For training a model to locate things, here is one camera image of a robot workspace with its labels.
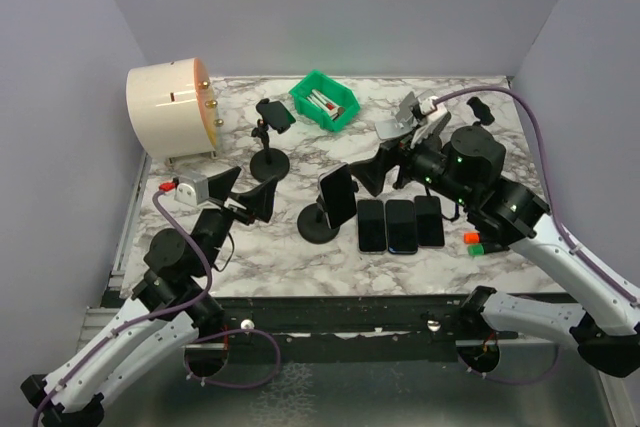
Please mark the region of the black clamp phone stand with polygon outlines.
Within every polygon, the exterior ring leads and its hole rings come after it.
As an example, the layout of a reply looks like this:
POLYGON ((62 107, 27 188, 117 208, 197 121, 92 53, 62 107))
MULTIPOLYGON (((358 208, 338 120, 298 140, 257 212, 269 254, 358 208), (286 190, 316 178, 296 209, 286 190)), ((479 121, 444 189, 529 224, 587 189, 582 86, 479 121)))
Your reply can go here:
POLYGON ((251 175, 260 182, 271 177, 282 180, 289 173, 290 161, 283 151, 270 146, 269 131, 283 134, 296 120, 282 102, 271 101, 268 98, 257 103, 256 111, 260 118, 252 129, 251 136, 260 140, 262 149, 251 158, 251 175))

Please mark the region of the black phone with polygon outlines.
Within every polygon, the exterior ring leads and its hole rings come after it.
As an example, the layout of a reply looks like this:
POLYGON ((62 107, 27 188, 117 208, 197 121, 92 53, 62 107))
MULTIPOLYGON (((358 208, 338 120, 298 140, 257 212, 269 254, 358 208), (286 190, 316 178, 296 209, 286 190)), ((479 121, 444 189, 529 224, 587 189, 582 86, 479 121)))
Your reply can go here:
POLYGON ((388 200, 385 204, 388 251, 396 255, 413 255, 418 250, 414 203, 388 200))

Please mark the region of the purple case phone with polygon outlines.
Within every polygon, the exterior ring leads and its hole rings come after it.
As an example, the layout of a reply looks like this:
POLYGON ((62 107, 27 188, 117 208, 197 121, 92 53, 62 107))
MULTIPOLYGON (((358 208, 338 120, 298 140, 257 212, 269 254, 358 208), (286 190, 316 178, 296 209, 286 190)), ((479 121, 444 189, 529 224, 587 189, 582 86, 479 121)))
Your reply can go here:
POLYGON ((445 246, 441 202, 435 196, 414 198, 416 232, 420 247, 441 248, 445 246))

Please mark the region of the black front phone stand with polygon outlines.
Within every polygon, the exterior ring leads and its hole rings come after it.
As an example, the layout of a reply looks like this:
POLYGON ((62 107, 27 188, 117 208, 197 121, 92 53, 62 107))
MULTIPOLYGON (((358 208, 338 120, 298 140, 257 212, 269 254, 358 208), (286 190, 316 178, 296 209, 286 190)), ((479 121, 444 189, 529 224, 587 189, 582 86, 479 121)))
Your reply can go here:
POLYGON ((297 218, 298 232, 304 240, 312 244, 328 243, 337 236, 341 227, 335 229, 329 227, 320 192, 316 202, 304 207, 297 218))

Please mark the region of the black round base phone stand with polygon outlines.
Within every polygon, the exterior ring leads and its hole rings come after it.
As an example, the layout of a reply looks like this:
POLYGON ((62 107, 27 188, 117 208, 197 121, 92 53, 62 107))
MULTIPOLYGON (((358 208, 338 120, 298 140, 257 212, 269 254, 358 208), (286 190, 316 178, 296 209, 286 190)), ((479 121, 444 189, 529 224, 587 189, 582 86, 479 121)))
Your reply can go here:
POLYGON ((469 106, 476 118, 474 126, 490 126, 495 122, 495 117, 490 107, 474 96, 467 100, 466 105, 469 106))

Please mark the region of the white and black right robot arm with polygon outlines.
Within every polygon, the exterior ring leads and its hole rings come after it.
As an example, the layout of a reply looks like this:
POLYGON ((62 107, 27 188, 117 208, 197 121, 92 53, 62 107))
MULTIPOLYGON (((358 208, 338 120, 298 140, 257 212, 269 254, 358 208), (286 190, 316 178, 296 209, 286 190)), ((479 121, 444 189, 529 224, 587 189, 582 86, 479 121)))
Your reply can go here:
POLYGON ((376 155, 352 164, 351 172, 373 196, 389 170, 397 184, 415 181, 461 206, 468 221, 489 240, 541 268, 573 300, 569 304, 527 300, 479 286, 465 299, 461 330, 481 338, 491 331, 518 332, 575 349, 597 370, 624 378, 639 368, 638 288, 609 267, 601 279, 594 256, 561 230, 549 205, 523 184, 502 174, 505 147, 480 126, 461 127, 441 145, 430 138, 380 144, 376 155))

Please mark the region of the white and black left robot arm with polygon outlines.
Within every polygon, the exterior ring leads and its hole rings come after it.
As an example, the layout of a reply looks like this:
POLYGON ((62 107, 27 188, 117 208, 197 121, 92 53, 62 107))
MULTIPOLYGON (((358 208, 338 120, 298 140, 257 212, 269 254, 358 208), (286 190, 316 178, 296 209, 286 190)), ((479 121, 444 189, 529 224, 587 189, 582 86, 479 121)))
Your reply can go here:
POLYGON ((175 177, 152 197, 168 227, 152 239, 143 279, 113 318, 70 360, 21 385, 35 426, 97 426, 106 408, 140 377, 194 341, 225 327, 211 296, 215 261, 235 222, 269 222, 278 180, 235 193, 238 167, 175 177))

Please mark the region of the silver folding phone stand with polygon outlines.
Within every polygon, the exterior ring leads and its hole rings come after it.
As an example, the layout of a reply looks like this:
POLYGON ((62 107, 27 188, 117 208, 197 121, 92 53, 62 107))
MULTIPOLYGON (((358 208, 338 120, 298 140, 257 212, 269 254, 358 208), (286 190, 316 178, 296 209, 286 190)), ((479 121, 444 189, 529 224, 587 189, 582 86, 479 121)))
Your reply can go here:
POLYGON ((388 141, 408 134, 418 124, 413 108, 419 106, 420 103, 416 95, 409 92, 390 119, 375 124, 378 139, 388 141))

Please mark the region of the green plastic bin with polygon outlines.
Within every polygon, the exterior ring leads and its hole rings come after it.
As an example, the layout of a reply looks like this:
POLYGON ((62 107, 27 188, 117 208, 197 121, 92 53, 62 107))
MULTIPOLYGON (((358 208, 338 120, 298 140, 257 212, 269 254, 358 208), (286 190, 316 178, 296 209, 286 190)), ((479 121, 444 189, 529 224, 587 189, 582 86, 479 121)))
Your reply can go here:
POLYGON ((296 111, 323 130, 340 132, 360 111, 353 92, 313 70, 289 91, 296 111))

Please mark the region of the white cylindrical drum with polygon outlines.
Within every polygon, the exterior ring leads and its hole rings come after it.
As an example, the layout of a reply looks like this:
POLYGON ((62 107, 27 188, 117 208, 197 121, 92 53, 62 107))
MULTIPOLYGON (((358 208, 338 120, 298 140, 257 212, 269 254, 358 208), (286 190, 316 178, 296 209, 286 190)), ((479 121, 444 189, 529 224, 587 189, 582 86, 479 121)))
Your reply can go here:
POLYGON ((218 150, 218 102, 201 59, 133 68, 126 103, 146 153, 167 160, 218 150))

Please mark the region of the orange cap marker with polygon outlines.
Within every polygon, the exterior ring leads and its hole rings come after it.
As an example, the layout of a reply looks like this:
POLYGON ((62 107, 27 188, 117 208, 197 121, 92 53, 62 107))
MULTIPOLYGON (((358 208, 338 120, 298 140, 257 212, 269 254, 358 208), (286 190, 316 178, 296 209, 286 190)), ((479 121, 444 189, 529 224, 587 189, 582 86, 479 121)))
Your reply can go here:
POLYGON ((465 233, 463 240, 465 244, 478 244, 483 241, 481 234, 478 232, 465 233))

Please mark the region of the green cap marker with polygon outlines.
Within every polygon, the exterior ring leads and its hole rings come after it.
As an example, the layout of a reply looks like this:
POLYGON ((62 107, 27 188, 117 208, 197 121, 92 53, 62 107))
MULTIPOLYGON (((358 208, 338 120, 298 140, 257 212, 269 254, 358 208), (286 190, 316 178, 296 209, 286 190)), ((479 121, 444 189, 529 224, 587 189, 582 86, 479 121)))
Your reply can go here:
POLYGON ((468 254, 472 257, 502 252, 504 247, 498 243, 477 243, 467 247, 468 254))

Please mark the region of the black front mounting rail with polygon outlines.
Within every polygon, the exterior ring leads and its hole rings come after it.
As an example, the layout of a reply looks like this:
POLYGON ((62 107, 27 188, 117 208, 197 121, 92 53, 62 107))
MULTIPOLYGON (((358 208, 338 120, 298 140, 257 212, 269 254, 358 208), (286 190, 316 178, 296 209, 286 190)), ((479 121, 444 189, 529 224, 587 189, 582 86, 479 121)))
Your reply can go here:
POLYGON ((227 297, 229 334, 184 347, 202 364, 454 362, 456 348, 492 338, 463 295, 227 297))

